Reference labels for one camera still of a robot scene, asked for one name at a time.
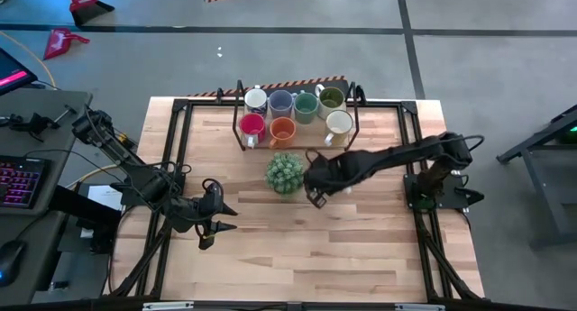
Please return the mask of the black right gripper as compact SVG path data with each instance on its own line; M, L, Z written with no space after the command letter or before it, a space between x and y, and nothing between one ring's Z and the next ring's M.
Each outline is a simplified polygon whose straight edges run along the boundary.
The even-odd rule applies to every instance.
M320 152L315 152L311 160L310 152L306 153L309 167L304 173L304 188L307 199L316 208L322 208L327 200L325 195L331 196L351 186L351 176L346 173L352 169L345 167L351 162L352 153L344 152L328 159Z

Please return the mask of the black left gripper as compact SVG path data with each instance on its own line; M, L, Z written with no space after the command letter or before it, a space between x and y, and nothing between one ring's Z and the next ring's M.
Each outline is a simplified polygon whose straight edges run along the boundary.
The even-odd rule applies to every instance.
M205 251L214 244L217 233L237 228L236 225L221 221L215 223L212 218L217 214L237 216L238 213L224 203L224 190L220 182L213 178L206 178L202 182L202 187L205 194L198 199L194 228L199 238L198 248Z

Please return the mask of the yellow mug with white inside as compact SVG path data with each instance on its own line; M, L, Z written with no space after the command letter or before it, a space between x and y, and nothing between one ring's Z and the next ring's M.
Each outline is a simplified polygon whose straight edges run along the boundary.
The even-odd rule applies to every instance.
M325 145L344 144L353 128L352 116L344 110L335 110L325 119Z

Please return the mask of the orange mug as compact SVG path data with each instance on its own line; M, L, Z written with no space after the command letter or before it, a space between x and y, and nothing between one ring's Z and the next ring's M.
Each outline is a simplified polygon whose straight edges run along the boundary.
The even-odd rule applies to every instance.
M271 149L285 149L291 146L296 135L297 127L288 117L279 117L270 124Z

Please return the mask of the teal green mug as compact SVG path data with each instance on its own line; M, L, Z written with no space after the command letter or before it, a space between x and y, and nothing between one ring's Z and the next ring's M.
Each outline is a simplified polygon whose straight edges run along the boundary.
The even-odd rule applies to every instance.
M308 92L301 91L295 97L295 119L301 124L310 124L316 117L318 98Z

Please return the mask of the olive green mug white handle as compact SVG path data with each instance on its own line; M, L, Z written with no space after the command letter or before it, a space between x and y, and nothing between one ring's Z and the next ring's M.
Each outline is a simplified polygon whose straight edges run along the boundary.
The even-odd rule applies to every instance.
M346 109L346 99L342 90L337 87L324 87L317 84L315 94L318 98L318 116L325 120L335 110Z

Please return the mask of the lavender blue mug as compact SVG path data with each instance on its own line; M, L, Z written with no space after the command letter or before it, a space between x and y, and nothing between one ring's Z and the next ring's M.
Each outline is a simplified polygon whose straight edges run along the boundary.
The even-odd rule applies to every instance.
M294 96L286 90L277 90L270 94L269 106L273 119L290 118L294 105Z

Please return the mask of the red mug with white handle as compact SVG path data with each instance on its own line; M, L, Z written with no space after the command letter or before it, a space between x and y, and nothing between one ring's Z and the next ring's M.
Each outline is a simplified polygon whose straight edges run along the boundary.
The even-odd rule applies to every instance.
M247 146L251 149L256 148L265 139L266 122L259 114L249 113L243 116L240 120L240 129Z

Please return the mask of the white patterned mug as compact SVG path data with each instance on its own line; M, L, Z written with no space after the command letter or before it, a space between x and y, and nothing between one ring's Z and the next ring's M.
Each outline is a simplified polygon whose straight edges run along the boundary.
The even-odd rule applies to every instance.
M268 97L259 85L255 85L243 97L244 105L249 113L265 118L268 113Z

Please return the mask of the green artificial plant ball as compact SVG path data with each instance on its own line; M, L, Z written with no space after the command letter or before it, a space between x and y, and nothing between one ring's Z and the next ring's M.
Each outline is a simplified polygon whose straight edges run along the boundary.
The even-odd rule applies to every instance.
M288 196L303 186L305 166L299 155L289 152L275 153L267 165L266 185L276 193Z

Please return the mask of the hazard-striped black platform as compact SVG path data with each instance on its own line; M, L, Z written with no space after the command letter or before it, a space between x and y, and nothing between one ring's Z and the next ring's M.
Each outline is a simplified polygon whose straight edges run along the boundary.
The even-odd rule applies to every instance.
M349 88L349 82L344 75L337 75L332 77L323 78L308 78L293 81L284 81L277 83L261 84L260 89L264 90L267 94L276 90L288 90L289 92L299 92L300 90L314 93L316 90L323 88L339 88L341 91L346 92ZM188 97L230 97L236 96L237 88L218 88L214 91L206 91L188 95Z

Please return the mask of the white paper sheet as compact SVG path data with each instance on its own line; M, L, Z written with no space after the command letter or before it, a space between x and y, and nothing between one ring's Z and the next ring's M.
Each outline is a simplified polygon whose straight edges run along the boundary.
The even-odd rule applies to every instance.
M118 211L123 210L122 196L121 192L106 185L90 186L87 194L89 199Z

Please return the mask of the grey desk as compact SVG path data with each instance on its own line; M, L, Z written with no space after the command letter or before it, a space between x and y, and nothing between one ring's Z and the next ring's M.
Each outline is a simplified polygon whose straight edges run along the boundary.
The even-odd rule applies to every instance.
M6 212L0 209L0 246L13 239L26 242L19 274L15 281L0 287L0 306L25 305L32 298L46 275L51 254L56 249L60 225L65 215L46 210L76 140L72 123L93 95L88 92L40 90L24 88L0 96L0 115L18 114L30 117L36 113L58 121L60 128L41 133L42 141L28 133L0 128L0 155L46 159L50 167L43 175L38 201L32 209Z

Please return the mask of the black backlit keyboard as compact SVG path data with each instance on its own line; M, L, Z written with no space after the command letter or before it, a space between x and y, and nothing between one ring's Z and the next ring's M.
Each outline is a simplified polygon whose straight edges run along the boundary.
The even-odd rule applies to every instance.
M0 155L0 207L32 209L50 161Z

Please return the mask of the black clamp tool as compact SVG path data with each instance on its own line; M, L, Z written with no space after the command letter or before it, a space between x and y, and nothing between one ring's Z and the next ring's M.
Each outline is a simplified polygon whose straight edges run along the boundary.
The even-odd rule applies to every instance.
M64 105L64 107L66 108L66 111L56 119L50 119L49 117L41 116L37 113L34 113L28 122L25 122L24 119L17 114L0 116L0 128L7 127L15 132L28 133L34 140L43 142L41 134L46 129L58 130L60 128L60 121L64 117L78 113L70 105Z

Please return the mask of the black computer mouse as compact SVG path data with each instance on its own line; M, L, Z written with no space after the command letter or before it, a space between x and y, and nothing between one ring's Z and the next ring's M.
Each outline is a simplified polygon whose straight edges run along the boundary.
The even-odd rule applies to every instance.
M0 247L0 287L12 284L18 277L26 242L12 240Z

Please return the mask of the black metal stand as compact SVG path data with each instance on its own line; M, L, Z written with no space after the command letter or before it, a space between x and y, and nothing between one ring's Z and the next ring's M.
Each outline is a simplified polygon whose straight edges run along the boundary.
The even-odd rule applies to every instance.
M554 117L541 131L496 157L501 164L524 161L545 219L547 237L530 246L545 249L577 243L577 105Z

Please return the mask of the red dustpan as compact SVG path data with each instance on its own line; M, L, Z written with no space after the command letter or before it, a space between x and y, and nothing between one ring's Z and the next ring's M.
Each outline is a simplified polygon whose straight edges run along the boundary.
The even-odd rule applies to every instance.
M79 41L85 44L90 43L90 39L72 33L67 28L56 28L51 30L43 54L43 59L53 59L67 53L73 41Z

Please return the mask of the red broom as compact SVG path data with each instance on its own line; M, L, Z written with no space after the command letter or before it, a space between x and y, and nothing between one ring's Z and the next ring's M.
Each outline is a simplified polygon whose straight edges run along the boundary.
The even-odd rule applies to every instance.
M69 5L69 11L77 27L114 10L114 6L100 0L70 0Z

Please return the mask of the black tablet screen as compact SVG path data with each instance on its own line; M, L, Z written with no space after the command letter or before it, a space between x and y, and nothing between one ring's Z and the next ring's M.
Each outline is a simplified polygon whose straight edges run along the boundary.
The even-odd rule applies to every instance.
M0 96L28 86L38 77L22 63L0 48Z

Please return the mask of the silver metal bracket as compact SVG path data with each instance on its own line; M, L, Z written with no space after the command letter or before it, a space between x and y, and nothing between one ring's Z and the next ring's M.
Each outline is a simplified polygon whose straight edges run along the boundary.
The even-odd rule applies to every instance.
M142 311L188 311L193 309L193 301L159 301L142 305Z
M399 303L394 306L395 311L446 311L445 306L435 304Z

